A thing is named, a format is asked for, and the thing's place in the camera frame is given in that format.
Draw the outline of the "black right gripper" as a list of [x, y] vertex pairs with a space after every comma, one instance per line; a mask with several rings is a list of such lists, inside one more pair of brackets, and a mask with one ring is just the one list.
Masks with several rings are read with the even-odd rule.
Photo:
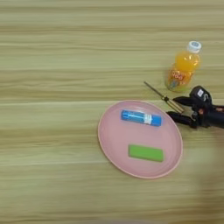
[[189, 126], [192, 129], [198, 127], [218, 127], [224, 129], [224, 106], [213, 105], [211, 101], [193, 101], [190, 97], [179, 96], [172, 99], [184, 106], [192, 107], [192, 118], [187, 115], [168, 111], [167, 115], [175, 122]]

